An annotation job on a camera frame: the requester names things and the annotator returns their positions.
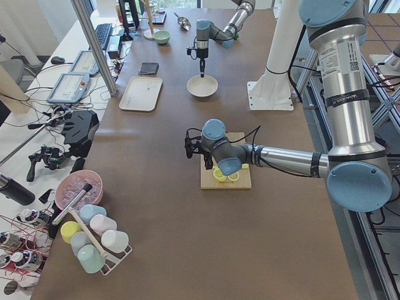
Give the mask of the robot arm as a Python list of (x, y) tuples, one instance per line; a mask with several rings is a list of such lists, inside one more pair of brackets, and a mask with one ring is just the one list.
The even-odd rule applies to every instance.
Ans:
[(196, 21), (196, 39), (194, 47), (187, 49), (187, 54), (190, 51), (196, 52), (196, 57), (199, 59), (200, 76), (205, 76), (206, 58), (209, 55), (209, 40), (217, 42), (225, 49), (229, 49), (233, 42), (237, 39), (238, 33), (243, 27), (245, 20), (254, 12), (256, 2), (253, 0), (234, 1), (237, 4), (237, 9), (234, 16), (226, 24), (224, 29), (218, 28), (212, 21), (200, 19)]
[(282, 77), (303, 34), (317, 52), (332, 147), (327, 154), (257, 145), (235, 145), (222, 121), (210, 119), (194, 147), (206, 169), (224, 175), (245, 163), (301, 177), (324, 178), (331, 199), (357, 212), (383, 207), (393, 184), (386, 150), (374, 137), (369, 91), (359, 42), (366, 36), (367, 1), (284, 1), (264, 75), (247, 90), (251, 109), (282, 109)]

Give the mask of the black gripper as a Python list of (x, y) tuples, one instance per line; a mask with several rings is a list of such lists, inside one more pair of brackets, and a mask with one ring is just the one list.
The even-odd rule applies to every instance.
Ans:
[(200, 147), (199, 152), (203, 155), (204, 158), (204, 167), (206, 170), (211, 170), (214, 166), (213, 157), (208, 148)]
[(198, 47), (196, 49), (196, 57), (200, 59), (199, 62), (199, 67), (200, 67), (200, 76), (203, 78), (205, 76), (205, 65), (206, 61), (205, 59), (208, 58), (209, 56), (209, 48), (200, 48)]

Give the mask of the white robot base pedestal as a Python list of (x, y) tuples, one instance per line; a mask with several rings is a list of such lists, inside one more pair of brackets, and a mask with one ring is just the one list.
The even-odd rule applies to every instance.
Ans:
[(290, 68), (303, 39), (304, 23), (299, 15), (300, 1), (283, 1), (277, 20), (264, 74), (247, 83), (252, 111), (292, 111)]

